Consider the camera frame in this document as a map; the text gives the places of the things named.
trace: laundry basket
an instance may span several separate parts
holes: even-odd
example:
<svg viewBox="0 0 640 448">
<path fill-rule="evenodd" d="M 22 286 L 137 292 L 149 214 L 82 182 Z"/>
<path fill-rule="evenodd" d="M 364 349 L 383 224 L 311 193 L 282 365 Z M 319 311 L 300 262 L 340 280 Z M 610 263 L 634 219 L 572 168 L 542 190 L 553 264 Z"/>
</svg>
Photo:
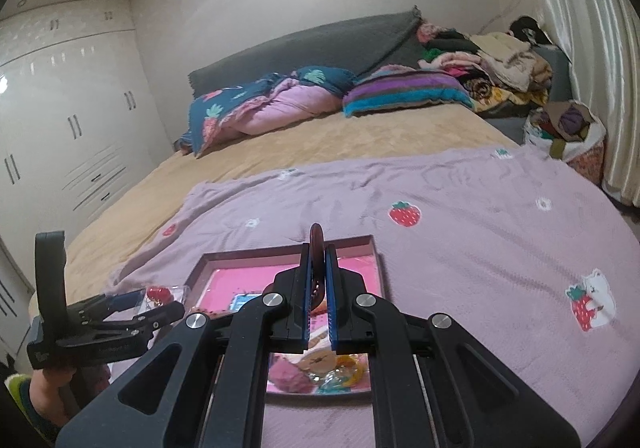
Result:
<svg viewBox="0 0 640 448">
<path fill-rule="evenodd" d="M 524 142 L 549 153 L 552 140 L 543 138 L 540 129 L 531 124 L 531 116 L 541 111 L 542 108 L 538 108 L 527 118 L 524 124 Z M 562 161 L 585 179 L 600 186 L 604 172 L 604 147 L 607 131 L 598 118 L 593 114 L 591 117 L 594 121 L 589 127 L 587 138 L 584 141 L 568 142 L 562 153 Z"/>
</svg>

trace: curtain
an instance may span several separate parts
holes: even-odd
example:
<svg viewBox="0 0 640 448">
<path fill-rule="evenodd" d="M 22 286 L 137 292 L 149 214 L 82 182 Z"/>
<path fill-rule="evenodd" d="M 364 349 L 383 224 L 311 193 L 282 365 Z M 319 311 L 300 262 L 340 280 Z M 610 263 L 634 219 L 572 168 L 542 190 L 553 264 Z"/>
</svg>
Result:
<svg viewBox="0 0 640 448">
<path fill-rule="evenodd" d="M 574 96 L 607 128 L 603 188 L 640 206 L 640 19 L 629 0 L 540 0 Z"/>
</svg>

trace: purple stripe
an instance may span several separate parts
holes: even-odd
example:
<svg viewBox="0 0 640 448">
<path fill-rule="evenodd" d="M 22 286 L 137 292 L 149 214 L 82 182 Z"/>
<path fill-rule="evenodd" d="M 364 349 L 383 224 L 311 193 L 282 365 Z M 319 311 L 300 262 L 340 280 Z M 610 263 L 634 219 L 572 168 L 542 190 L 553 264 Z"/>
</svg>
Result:
<svg viewBox="0 0 640 448">
<path fill-rule="evenodd" d="M 353 98 L 357 98 L 365 94 L 382 94 L 384 91 L 389 89 L 403 89 L 407 87 L 425 87 L 430 89 L 462 89 L 462 86 L 460 85 L 458 80 L 453 76 L 449 76 L 447 74 L 438 74 L 437 76 L 422 76 L 420 78 L 406 78 L 402 80 L 396 78 L 384 78 L 383 80 L 357 86 L 356 88 L 352 89 L 351 92 L 349 92 L 349 94 L 347 94 L 347 96 L 345 97 L 345 102 L 348 102 Z"/>
</svg>

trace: hand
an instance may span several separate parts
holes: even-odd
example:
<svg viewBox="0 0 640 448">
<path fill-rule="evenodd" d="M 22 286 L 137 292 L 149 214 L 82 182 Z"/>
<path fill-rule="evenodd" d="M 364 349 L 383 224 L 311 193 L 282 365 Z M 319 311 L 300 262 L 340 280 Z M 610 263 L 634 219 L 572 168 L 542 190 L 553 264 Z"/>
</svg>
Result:
<svg viewBox="0 0 640 448">
<path fill-rule="evenodd" d="M 31 404 L 41 417 L 56 426 L 62 427 L 69 421 L 59 390 L 69 384 L 75 373 L 74 368 L 44 368 L 33 371 L 29 387 Z"/>
</svg>

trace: striped pillow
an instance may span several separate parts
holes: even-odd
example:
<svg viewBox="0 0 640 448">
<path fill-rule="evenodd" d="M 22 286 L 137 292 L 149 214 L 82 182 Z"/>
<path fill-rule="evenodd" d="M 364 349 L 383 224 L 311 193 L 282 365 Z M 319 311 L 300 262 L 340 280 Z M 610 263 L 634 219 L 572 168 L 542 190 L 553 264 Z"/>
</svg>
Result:
<svg viewBox="0 0 640 448">
<path fill-rule="evenodd" d="M 342 99 L 344 115 L 377 110 L 460 103 L 473 109 L 462 85 L 439 70 L 378 70 L 356 84 Z"/>
</svg>

